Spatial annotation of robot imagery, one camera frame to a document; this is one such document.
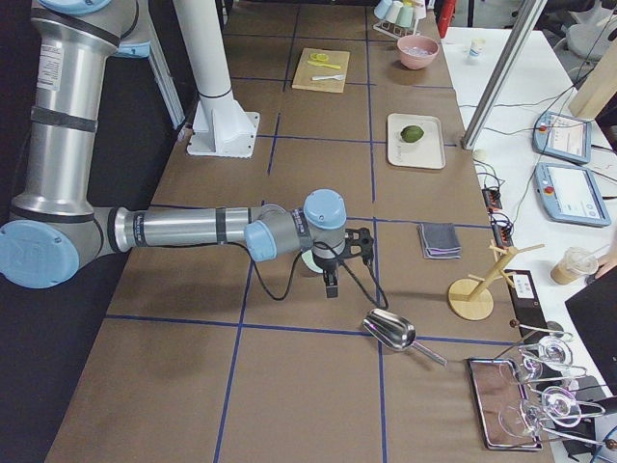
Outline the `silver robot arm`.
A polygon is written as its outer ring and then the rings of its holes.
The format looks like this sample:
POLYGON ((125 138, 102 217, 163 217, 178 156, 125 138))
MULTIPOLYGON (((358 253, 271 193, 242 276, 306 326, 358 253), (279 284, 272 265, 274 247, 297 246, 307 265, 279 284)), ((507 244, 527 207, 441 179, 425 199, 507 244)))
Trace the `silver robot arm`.
POLYGON ((41 37, 25 188, 1 229, 1 271, 12 283, 48 288, 92 261, 145 247, 243 244, 253 261, 311 252, 329 297, 347 245, 346 210, 319 189, 286 210, 258 207, 94 207, 87 199, 99 103, 108 58, 165 58, 145 1, 36 1, 41 37))

